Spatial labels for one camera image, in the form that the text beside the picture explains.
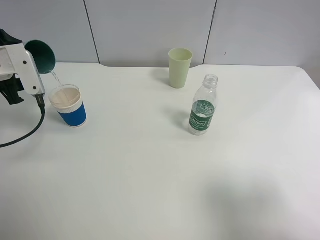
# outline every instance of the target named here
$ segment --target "green bottle label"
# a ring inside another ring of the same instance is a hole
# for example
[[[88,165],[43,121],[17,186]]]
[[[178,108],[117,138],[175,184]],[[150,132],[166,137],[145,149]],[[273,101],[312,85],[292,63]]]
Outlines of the green bottle label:
[[[191,115],[190,115],[190,126],[195,130],[204,131],[210,127],[212,118],[215,113],[215,107],[211,102],[206,100],[196,101],[192,105]]]

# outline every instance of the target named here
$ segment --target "water bottle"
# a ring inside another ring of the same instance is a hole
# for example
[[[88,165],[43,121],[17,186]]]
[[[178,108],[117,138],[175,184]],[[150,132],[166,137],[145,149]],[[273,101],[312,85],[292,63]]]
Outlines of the water bottle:
[[[205,76],[202,87],[196,92],[189,120],[191,134],[201,136],[208,131],[217,107],[218,77]]]

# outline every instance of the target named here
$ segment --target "dark green cup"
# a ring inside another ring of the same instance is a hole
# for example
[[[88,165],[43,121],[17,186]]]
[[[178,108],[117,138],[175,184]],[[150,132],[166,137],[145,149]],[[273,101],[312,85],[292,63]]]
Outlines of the dark green cup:
[[[32,40],[24,45],[34,59],[35,65],[40,74],[51,73],[56,66],[56,56],[54,51],[43,41]]]

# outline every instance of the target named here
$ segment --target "cup rim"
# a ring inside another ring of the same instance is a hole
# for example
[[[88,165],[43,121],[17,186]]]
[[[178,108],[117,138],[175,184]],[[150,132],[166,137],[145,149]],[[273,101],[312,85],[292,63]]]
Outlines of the cup rim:
[[[186,51],[186,52],[189,52],[189,53],[191,54],[191,57],[188,58],[188,59],[186,59],[186,60],[177,60],[177,59],[174,59],[173,57],[170,56],[170,53],[171,53],[172,51],[176,51],[176,50],[184,50],[184,51]],[[192,59],[192,57],[194,56],[194,54],[192,53],[192,51],[190,51],[189,49],[180,48],[180,47],[171,49],[171,50],[169,51],[168,55],[169,55],[169,58],[171,58],[172,60],[177,61],[177,62],[187,62],[187,61],[189,61],[190,59]]]
[[[70,105],[70,106],[58,107],[57,105],[59,105],[60,103],[57,103],[57,102],[52,101],[53,92],[54,92],[55,90],[57,90],[57,89],[60,88],[60,87],[58,86],[58,87],[55,87],[54,89],[52,89],[51,92],[50,92],[50,94],[49,94],[50,103],[51,103],[55,108],[58,108],[58,109],[69,109],[69,108],[74,107],[74,106],[80,101],[80,99],[81,99],[80,89],[79,89],[76,85],[74,85],[74,84],[63,84],[62,86],[63,86],[63,87],[64,87],[64,86],[72,86],[72,87],[75,87],[75,88],[78,90],[78,94],[77,94],[77,96],[76,96],[74,99],[72,99],[70,102],[72,102],[73,100],[75,100],[76,98],[78,98],[78,97],[80,96],[79,99],[78,99],[78,101],[76,101],[74,104],[72,104],[72,105]]]

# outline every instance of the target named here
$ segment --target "paper cup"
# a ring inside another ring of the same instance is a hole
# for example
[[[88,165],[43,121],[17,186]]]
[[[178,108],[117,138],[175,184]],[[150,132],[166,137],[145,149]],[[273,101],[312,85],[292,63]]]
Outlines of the paper cup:
[[[66,84],[55,88],[50,93],[49,100],[70,127],[80,127],[86,122],[86,110],[77,86]]]
[[[174,48],[169,51],[171,87],[181,89],[186,85],[192,56],[192,52],[184,48]]]

